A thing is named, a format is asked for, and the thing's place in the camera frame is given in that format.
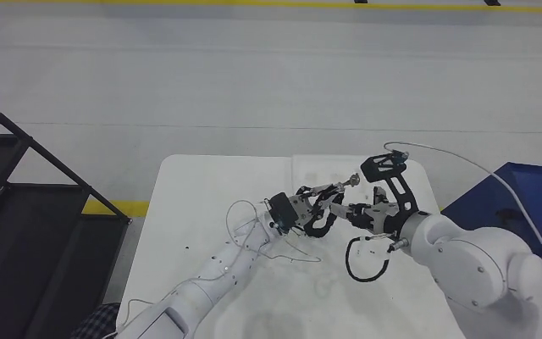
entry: plaid fabric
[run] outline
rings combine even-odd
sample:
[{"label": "plaid fabric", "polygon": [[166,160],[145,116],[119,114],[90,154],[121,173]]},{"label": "plaid fabric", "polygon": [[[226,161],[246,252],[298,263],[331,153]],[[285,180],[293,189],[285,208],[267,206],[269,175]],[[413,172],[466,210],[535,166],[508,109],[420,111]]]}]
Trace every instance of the plaid fabric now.
[{"label": "plaid fabric", "polygon": [[71,332],[70,339],[102,339],[109,333],[115,332],[115,320],[119,308],[120,303],[100,305]]}]

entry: white cable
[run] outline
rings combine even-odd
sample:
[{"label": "white cable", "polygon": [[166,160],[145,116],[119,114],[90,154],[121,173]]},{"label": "white cable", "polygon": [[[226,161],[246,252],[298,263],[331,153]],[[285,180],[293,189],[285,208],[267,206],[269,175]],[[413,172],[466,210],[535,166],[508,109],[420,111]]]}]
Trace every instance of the white cable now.
[{"label": "white cable", "polygon": [[470,164],[473,164],[474,166],[478,167],[479,169],[485,171],[486,173],[488,173],[489,175],[493,176],[495,179],[497,179],[497,181],[499,181],[509,192],[510,194],[512,195],[512,197],[514,198],[514,200],[516,201],[517,203],[517,206],[519,207],[519,209],[522,211],[523,213],[523,216],[525,217],[525,219],[527,220],[527,223],[529,224],[529,226],[531,226],[531,228],[533,229],[533,232],[534,234],[536,235],[536,237],[539,239],[539,242],[542,243],[542,236],[540,235],[540,232],[539,230],[536,228],[536,225],[534,224],[533,220],[531,219],[531,217],[528,215],[527,213],[527,209],[525,209],[525,207],[523,206],[521,200],[519,199],[519,197],[517,196],[517,194],[514,192],[514,189],[510,187],[510,185],[508,185],[508,183],[506,181],[504,181],[504,179],[502,179],[500,176],[496,175],[494,172],[492,172],[491,170],[489,169],[486,169],[484,166],[480,165],[480,164],[477,164],[475,162],[473,162],[472,160],[469,160],[465,157],[463,157],[462,155],[459,155],[457,153],[453,153],[451,151],[446,151],[445,149],[440,149],[440,148],[437,148],[437,147],[432,147],[432,146],[428,146],[428,145],[423,145],[421,143],[415,143],[415,142],[386,142],[384,144],[384,149],[386,151],[389,151],[389,152],[392,152],[392,151],[396,151],[395,149],[393,148],[389,148],[388,146],[389,145],[392,145],[392,144],[396,144],[396,145],[409,145],[409,146],[415,146],[415,147],[422,147],[422,148],[428,148],[428,149],[433,149],[435,151],[439,151],[439,152],[443,152],[443,153],[448,153],[448,154],[451,154],[451,155],[454,155],[458,158],[462,158],[463,160],[467,161],[468,163]]},{"label": "white cable", "polygon": [[113,332],[113,333],[109,333],[108,335],[103,336],[102,339],[110,338],[110,337],[112,337],[112,336],[114,336],[114,335],[116,335],[116,334],[118,334],[117,331],[115,331],[115,332]]},{"label": "white cable", "polygon": [[[230,231],[230,227],[228,226],[228,216],[230,215],[230,211],[231,209],[237,204],[237,203],[248,203],[252,206],[252,209],[254,210],[254,219],[253,220],[250,220],[248,222],[246,222],[244,225],[254,221],[254,223],[252,224],[252,228],[251,230],[248,232],[248,234],[246,235],[245,237],[245,240],[243,241],[243,243],[241,245],[239,245],[237,242],[235,242],[235,239],[234,237],[232,236],[231,234],[231,231]],[[254,231],[254,229],[256,228],[256,223],[260,224],[262,227],[262,223],[259,221],[258,217],[257,217],[257,210],[256,210],[256,206],[254,206],[253,203],[249,202],[248,200],[237,200],[236,202],[232,203],[230,205],[230,208],[228,208],[228,212],[226,213],[226,230],[228,231],[228,234],[230,235],[230,239],[231,241],[237,246],[239,247],[239,252],[237,252],[237,254],[235,255],[235,258],[234,260],[231,262],[230,266],[233,266],[236,262],[237,262],[237,259],[240,257],[241,253],[245,250],[246,248],[246,241],[248,240],[248,238],[251,236],[252,232]],[[309,256],[307,253],[303,252],[302,250],[300,250],[299,248],[296,248],[294,247],[293,245],[289,244],[290,246],[292,246],[295,250]],[[318,258],[318,257],[315,257],[316,260],[308,260],[308,259],[298,259],[298,258],[291,258],[291,257],[287,257],[285,255],[277,255],[277,256],[274,256],[274,257],[269,257],[267,254],[265,253],[261,253],[259,250],[254,250],[254,249],[251,249],[251,248],[248,248],[247,250],[250,250],[250,251],[253,251],[253,252],[256,252],[258,254],[261,254],[263,255],[264,257],[266,258],[269,258],[269,259],[275,259],[275,258],[288,258],[290,260],[295,260],[295,261],[305,261],[305,262],[312,262],[312,263],[319,263],[320,261],[322,261],[322,259]],[[173,292],[175,292],[175,290],[177,290],[177,288],[179,286],[181,286],[182,284],[186,283],[186,282],[189,282],[189,281],[217,281],[218,279],[222,278],[223,276],[227,275],[229,272],[224,272],[222,275],[219,275],[215,278],[211,278],[211,279],[207,279],[207,278],[190,278],[190,279],[186,279],[184,281],[181,281],[180,283],[178,283],[177,285],[175,285],[174,288],[172,288],[168,293],[166,293],[166,295],[160,300],[160,301],[163,301],[166,297],[170,296]],[[124,322],[117,328],[117,330],[113,333],[110,333],[108,334],[107,336],[105,336],[104,338],[102,339],[105,339],[107,337],[110,337],[110,336],[113,336],[115,334],[119,334],[121,331],[124,330],[124,328],[126,328],[126,326],[130,325],[132,323],[132,321],[136,320],[137,317],[139,317],[141,314],[143,314],[143,311],[141,311],[136,317],[134,317],[134,319],[130,320],[130,322],[128,322],[128,324],[126,324],[126,322],[128,321],[128,318],[130,317],[130,304],[134,301],[137,301],[137,302],[140,302],[140,303],[147,303],[149,305],[154,305],[154,303],[150,303],[146,300],[142,300],[142,299],[131,299],[129,300],[128,302],[128,305],[127,305],[127,313],[126,313],[126,319],[124,320]]]},{"label": "white cable", "polygon": [[128,309],[127,312],[126,312],[126,319],[124,319],[124,321],[121,324],[121,326],[123,326],[123,327],[126,325],[126,323],[128,322],[128,319],[130,318],[130,304],[133,303],[133,302],[146,303],[147,305],[153,305],[154,304],[154,303],[148,302],[147,300],[143,300],[143,299],[130,299],[128,301],[128,305],[126,305],[126,308]]},{"label": "white cable", "polygon": [[[237,203],[248,203],[249,205],[251,205],[251,206],[252,206],[252,209],[254,210],[254,214],[255,214],[255,219],[254,219],[255,222],[254,222],[254,226],[256,226],[256,223],[258,223],[258,224],[263,228],[263,231],[265,231],[265,228],[264,228],[262,222],[261,222],[261,221],[258,219],[258,217],[257,217],[256,206],[254,206],[253,203],[249,202],[248,200],[237,200],[236,202],[232,203],[232,204],[230,205],[230,208],[228,208],[228,212],[226,213],[226,230],[228,231],[228,235],[230,236],[230,240],[231,240],[237,247],[240,247],[241,250],[243,250],[243,249],[245,249],[245,245],[244,245],[244,244],[243,244],[243,245],[239,245],[239,244],[235,241],[233,235],[231,234],[230,226],[229,226],[229,224],[228,224],[228,216],[230,215],[230,211],[231,211],[231,209],[232,209]],[[287,243],[288,245],[290,245],[292,248],[294,248],[297,252],[303,253],[303,254],[305,254],[305,255],[308,256],[308,257],[312,257],[312,258],[314,258],[314,260],[311,260],[311,259],[301,259],[301,258],[292,258],[292,257],[288,257],[288,256],[283,255],[283,254],[275,255],[275,256],[273,256],[273,257],[268,256],[266,253],[262,253],[262,252],[260,251],[260,248],[262,248],[263,246],[267,245],[267,243],[263,244],[258,250],[255,250],[255,249],[252,249],[252,248],[248,248],[247,251],[252,251],[252,252],[254,252],[254,253],[257,253],[257,254],[259,254],[259,255],[262,255],[262,256],[264,256],[265,258],[268,258],[269,260],[273,260],[273,259],[276,259],[276,258],[287,258],[287,259],[290,259],[290,260],[292,260],[292,261],[302,261],[302,262],[305,262],[305,263],[319,263],[319,262],[322,261],[322,259],[320,259],[319,257],[313,257],[312,255],[309,255],[309,254],[303,252],[301,249],[299,249],[299,248],[293,246],[293,245],[290,244],[289,242],[286,241],[286,243]]]}]

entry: metal rod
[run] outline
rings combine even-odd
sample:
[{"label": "metal rod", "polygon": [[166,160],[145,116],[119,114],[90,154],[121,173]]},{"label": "metal rod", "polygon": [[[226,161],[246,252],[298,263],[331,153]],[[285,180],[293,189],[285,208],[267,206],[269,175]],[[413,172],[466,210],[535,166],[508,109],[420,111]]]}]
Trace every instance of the metal rod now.
[{"label": "metal rod", "polygon": [[12,132],[18,138],[26,140],[29,143],[30,147],[36,152],[38,152],[38,154],[45,158],[49,163],[53,164],[56,168],[61,170],[71,180],[75,181],[77,185],[87,189],[93,197],[95,197],[100,203],[103,203],[105,207],[109,208],[113,213],[117,214],[122,220],[127,223],[130,222],[130,218],[128,216],[122,213],[102,194],[98,193],[94,188],[92,188],[92,186],[87,184],[86,181],[81,179],[73,170],[69,169],[68,166],[63,164],[62,161],[52,155],[48,150],[46,150],[46,148],[44,148],[44,146],[40,145],[40,143],[34,140],[32,136],[29,136],[25,131],[23,131],[20,127],[18,127],[13,121],[8,119],[8,117],[2,113],[0,113],[0,124],[2,124],[6,129],[8,129],[8,131]]}]

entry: cable connector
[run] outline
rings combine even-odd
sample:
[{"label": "cable connector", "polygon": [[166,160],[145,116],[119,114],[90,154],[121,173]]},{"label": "cable connector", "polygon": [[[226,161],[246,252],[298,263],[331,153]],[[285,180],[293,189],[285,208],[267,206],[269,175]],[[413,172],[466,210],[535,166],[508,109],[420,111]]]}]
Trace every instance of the cable connector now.
[{"label": "cable connector", "polygon": [[399,239],[390,245],[390,248],[388,248],[388,253],[392,253],[400,248],[408,247],[409,245],[410,242],[408,242],[406,238]]}]

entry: wire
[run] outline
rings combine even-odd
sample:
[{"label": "wire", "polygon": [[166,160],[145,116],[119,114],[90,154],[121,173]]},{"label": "wire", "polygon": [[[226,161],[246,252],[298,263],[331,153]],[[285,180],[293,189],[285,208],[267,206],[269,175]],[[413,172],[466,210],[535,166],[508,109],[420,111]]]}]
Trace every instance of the wire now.
[{"label": "wire", "polygon": [[[254,217],[254,227],[256,227],[256,224],[259,224],[259,225],[263,228],[263,231],[264,231],[266,234],[267,234],[267,231],[265,230],[265,227],[263,227],[262,222],[261,222],[261,221],[259,220],[259,218],[257,217],[256,206],[254,206],[253,203],[249,202],[248,200],[237,200],[236,202],[232,203],[232,204],[230,205],[230,208],[228,208],[228,212],[226,213],[226,230],[228,231],[228,235],[230,236],[230,240],[231,240],[237,247],[240,247],[241,250],[245,250],[245,249],[246,249],[246,248],[245,248],[245,244],[243,243],[243,245],[239,245],[239,244],[237,243],[237,241],[234,239],[233,235],[231,234],[230,225],[229,225],[229,223],[228,223],[228,217],[230,216],[230,211],[231,211],[231,209],[232,209],[237,203],[248,203],[249,205],[251,205],[251,206],[252,206],[252,209],[254,210],[254,214],[255,214],[255,217]],[[288,241],[286,241],[286,243],[287,243],[288,245],[290,245],[290,247],[294,248],[297,252],[303,253],[303,254],[305,254],[306,256],[312,257],[312,258],[314,258],[314,259],[292,258],[292,257],[288,257],[288,256],[283,255],[283,254],[275,255],[275,256],[273,256],[273,257],[268,256],[266,253],[262,253],[262,251],[261,251],[261,248],[262,248],[263,246],[267,245],[268,242],[269,242],[269,239],[268,239],[268,241],[267,241],[265,244],[263,244],[258,250],[255,250],[255,249],[252,249],[252,248],[247,248],[246,250],[247,250],[247,251],[254,252],[254,253],[257,253],[257,254],[259,254],[259,255],[265,257],[265,258],[268,258],[269,260],[273,260],[273,259],[277,259],[277,258],[287,258],[287,259],[292,260],[292,261],[302,261],[302,262],[305,262],[305,263],[319,263],[319,262],[322,261],[321,258],[319,258],[319,257],[313,257],[312,255],[309,255],[309,254],[303,252],[301,249],[299,249],[299,248],[293,246],[293,245],[290,244]]]},{"label": "wire", "polygon": [[397,151],[397,150],[395,150],[393,148],[388,147],[389,145],[393,145],[393,144],[396,144],[396,145],[409,145],[409,146],[414,146],[414,147],[428,148],[428,149],[432,149],[432,150],[435,150],[435,151],[448,153],[448,154],[454,155],[454,156],[456,156],[458,158],[462,158],[463,160],[467,161],[468,163],[473,164],[474,166],[478,167],[479,169],[481,169],[484,172],[488,173],[489,175],[493,176],[495,179],[497,179],[497,181],[499,181],[510,192],[510,194],[512,195],[512,197],[516,201],[517,206],[522,211],[523,216],[527,220],[527,223],[533,229],[533,232],[536,235],[536,237],[539,239],[539,242],[542,243],[542,236],[540,235],[539,230],[536,228],[536,225],[534,224],[533,220],[528,215],[527,209],[525,209],[525,207],[523,206],[523,204],[522,204],[521,200],[519,199],[519,197],[517,196],[516,192],[514,192],[514,189],[511,188],[510,185],[508,185],[508,183],[506,181],[504,181],[504,179],[502,179],[500,176],[498,176],[497,174],[495,174],[491,170],[486,169],[484,166],[482,166],[480,164],[477,164],[474,161],[472,161],[470,159],[467,159],[467,158],[465,158],[462,155],[459,155],[457,153],[453,153],[451,151],[446,151],[445,149],[441,149],[441,148],[437,148],[437,147],[423,145],[421,143],[415,143],[415,142],[386,142],[384,144],[384,149],[386,151],[389,151],[389,152]]},{"label": "wire", "polygon": [[147,300],[143,300],[143,299],[130,299],[128,301],[128,305],[126,305],[126,308],[128,309],[126,311],[126,319],[124,319],[124,321],[121,324],[121,326],[123,326],[123,327],[126,325],[126,323],[128,322],[128,319],[130,318],[130,304],[133,303],[133,302],[146,303],[147,305],[153,305],[154,304],[154,303],[148,302]]},{"label": "wire", "polygon": [[109,333],[109,334],[106,335],[106,336],[103,336],[102,339],[110,338],[110,337],[115,336],[115,335],[117,335],[117,334],[118,334],[118,332],[115,331],[115,332],[113,332],[113,333]]},{"label": "wire", "polygon": [[[250,221],[247,221],[245,224],[241,225],[239,228],[241,228],[242,226],[254,221],[254,223],[252,224],[252,228],[251,230],[248,232],[248,234],[246,235],[245,237],[245,240],[243,241],[243,243],[240,245],[238,244],[233,235],[231,234],[231,230],[230,230],[230,227],[228,225],[228,217],[230,215],[230,211],[231,209],[237,204],[237,203],[248,203],[252,206],[252,209],[254,210],[254,219],[253,220],[250,220]],[[228,231],[228,235],[230,236],[230,239],[232,241],[232,243],[234,243],[237,247],[239,247],[239,252],[237,252],[237,254],[235,255],[235,258],[234,260],[231,262],[231,264],[229,265],[229,267],[233,266],[236,262],[237,262],[237,259],[240,257],[241,253],[244,251],[244,250],[247,250],[247,251],[253,251],[255,253],[258,253],[266,258],[269,258],[269,259],[275,259],[275,258],[288,258],[290,260],[295,260],[295,261],[305,261],[305,262],[312,262],[312,263],[319,263],[322,261],[322,259],[318,258],[318,257],[315,257],[316,260],[308,260],[308,259],[299,259],[299,258],[291,258],[291,257],[287,257],[285,255],[277,255],[277,256],[274,256],[274,257],[269,257],[267,254],[265,253],[262,253],[260,252],[260,250],[254,250],[254,249],[251,249],[251,248],[247,248],[246,249],[246,242],[248,241],[248,238],[250,238],[252,232],[254,231],[254,229],[256,229],[256,224],[259,224],[262,228],[263,228],[263,231],[267,234],[267,232],[265,231],[265,228],[263,227],[263,224],[260,222],[260,220],[258,219],[257,217],[257,210],[256,210],[256,206],[254,206],[253,203],[249,202],[248,200],[237,200],[235,201],[234,203],[232,203],[230,205],[230,207],[228,208],[228,212],[226,213],[226,230]],[[288,243],[288,245],[290,245],[292,248],[294,248],[296,251],[300,252],[300,253],[303,253],[307,256],[310,257],[310,255],[308,255],[307,253],[303,252],[301,249],[291,245],[289,242],[286,241],[286,243]],[[219,275],[217,277],[214,277],[214,278],[211,278],[211,279],[208,279],[208,278],[190,278],[190,279],[186,279],[186,280],[183,280],[181,281],[180,283],[178,283],[177,285],[175,285],[174,288],[172,288],[168,293],[166,293],[165,296],[163,296],[163,298],[160,300],[160,301],[163,301],[166,297],[170,296],[171,294],[173,294],[175,292],[175,290],[177,290],[177,288],[179,286],[181,286],[182,284],[186,283],[186,282],[190,282],[190,281],[217,281],[218,279],[222,278],[223,276],[227,275],[229,272],[226,271],[224,272],[222,275]],[[130,320],[130,322],[128,322],[128,324],[126,324],[126,322],[128,321],[128,318],[130,317],[130,304],[134,301],[137,301],[137,302],[140,302],[140,303],[146,303],[146,304],[149,304],[149,305],[154,305],[155,303],[151,303],[151,302],[148,302],[146,300],[142,300],[142,299],[131,299],[129,300],[128,302],[128,305],[127,305],[127,313],[126,313],[126,319],[124,320],[124,322],[119,326],[119,328],[114,332],[114,333],[111,333],[111,334],[108,334],[108,336],[106,337],[110,337],[110,336],[113,336],[115,334],[119,334],[126,326],[128,326],[129,324],[132,323],[132,321],[136,320],[137,317],[139,317],[143,312],[140,312],[136,317],[134,317],[134,319]]]},{"label": "wire", "polygon": [[[386,253],[388,254],[388,258],[384,260],[384,263],[382,264],[382,268],[380,269],[379,273],[377,273],[375,276],[372,276],[370,278],[358,278],[352,273],[350,269],[350,250],[354,242],[360,242],[361,240],[362,238],[359,236],[359,237],[351,239],[350,242],[348,242],[348,246],[346,246],[346,255],[345,255],[346,270],[348,271],[348,275],[355,281],[358,281],[358,282],[376,281],[388,269],[388,264],[390,264],[390,254],[394,251],[394,248],[390,246],[390,248],[388,248],[388,251],[386,251]],[[372,240],[372,239],[370,237],[366,237],[365,240]]]}]

